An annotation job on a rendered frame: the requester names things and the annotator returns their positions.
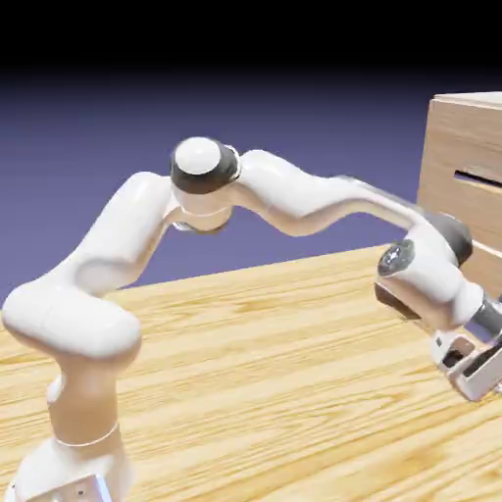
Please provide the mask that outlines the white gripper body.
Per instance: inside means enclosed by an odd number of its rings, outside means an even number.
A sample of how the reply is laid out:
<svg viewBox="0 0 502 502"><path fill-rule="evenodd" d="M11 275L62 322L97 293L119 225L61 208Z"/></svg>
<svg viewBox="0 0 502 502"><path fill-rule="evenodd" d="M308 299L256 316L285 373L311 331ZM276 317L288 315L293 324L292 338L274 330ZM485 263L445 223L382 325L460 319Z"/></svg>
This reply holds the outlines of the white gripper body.
<svg viewBox="0 0 502 502"><path fill-rule="evenodd" d="M466 400L480 401L502 381L502 337L483 350L463 334L450 337L449 352L460 359L448 369L448 380Z"/></svg>

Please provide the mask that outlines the light wood drawer front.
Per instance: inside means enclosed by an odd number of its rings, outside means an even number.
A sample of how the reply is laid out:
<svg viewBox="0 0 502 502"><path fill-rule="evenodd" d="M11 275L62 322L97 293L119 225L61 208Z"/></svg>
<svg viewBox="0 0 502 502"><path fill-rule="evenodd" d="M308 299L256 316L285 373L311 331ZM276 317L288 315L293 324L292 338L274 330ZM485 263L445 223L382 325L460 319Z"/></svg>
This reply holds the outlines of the light wood drawer front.
<svg viewBox="0 0 502 502"><path fill-rule="evenodd" d="M453 179L458 217L476 241L502 251L502 188Z"/></svg>
<svg viewBox="0 0 502 502"><path fill-rule="evenodd" d="M460 170L502 184L502 106L468 103L454 111L454 138L463 148Z"/></svg>
<svg viewBox="0 0 502 502"><path fill-rule="evenodd" d="M462 266L462 271L492 297L502 296L502 251L474 241L473 254Z"/></svg>

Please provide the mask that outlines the light wood cabinet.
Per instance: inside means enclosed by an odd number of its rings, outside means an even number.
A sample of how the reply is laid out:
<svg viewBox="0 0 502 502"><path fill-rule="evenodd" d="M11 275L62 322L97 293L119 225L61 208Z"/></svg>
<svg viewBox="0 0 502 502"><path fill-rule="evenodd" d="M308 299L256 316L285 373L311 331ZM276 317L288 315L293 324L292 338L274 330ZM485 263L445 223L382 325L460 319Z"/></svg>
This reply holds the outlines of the light wood cabinet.
<svg viewBox="0 0 502 502"><path fill-rule="evenodd" d="M457 214L456 189L453 179L470 180L502 188L500 183L469 176L460 170L463 148L454 138L455 107L468 103L502 106L502 91L438 94L429 103L424 154L422 159L418 202L424 208L452 215Z"/></svg>

